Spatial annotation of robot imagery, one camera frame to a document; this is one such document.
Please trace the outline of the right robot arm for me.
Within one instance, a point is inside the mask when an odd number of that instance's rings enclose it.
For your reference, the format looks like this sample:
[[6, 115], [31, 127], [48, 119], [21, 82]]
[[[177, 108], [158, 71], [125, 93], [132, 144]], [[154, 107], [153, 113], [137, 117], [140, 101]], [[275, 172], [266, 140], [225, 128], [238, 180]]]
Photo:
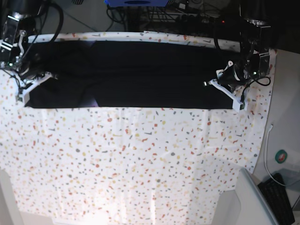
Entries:
[[7, 2], [8, 15], [3, 26], [2, 41], [0, 43], [0, 69], [23, 85], [42, 83], [52, 75], [33, 66], [29, 54], [33, 45], [41, 36], [41, 31], [35, 31], [35, 19], [44, 16], [40, 28], [43, 29], [50, 8], [57, 10], [59, 23], [52, 38], [47, 41], [51, 46], [57, 39], [64, 22], [62, 8], [51, 0], [9, 0]]

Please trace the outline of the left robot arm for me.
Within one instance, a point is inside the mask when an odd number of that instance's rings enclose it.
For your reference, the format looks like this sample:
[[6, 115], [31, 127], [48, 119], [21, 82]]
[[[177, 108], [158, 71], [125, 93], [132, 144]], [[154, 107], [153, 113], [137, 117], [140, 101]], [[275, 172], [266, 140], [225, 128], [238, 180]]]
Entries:
[[217, 72], [217, 83], [242, 86], [269, 73], [269, 49], [281, 34], [300, 23], [298, 0], [231, 0], [221, 9], [213, 29], [215, 48], [224, 62], [219, 35], [229, 32], [239, 39], [240, 57]]

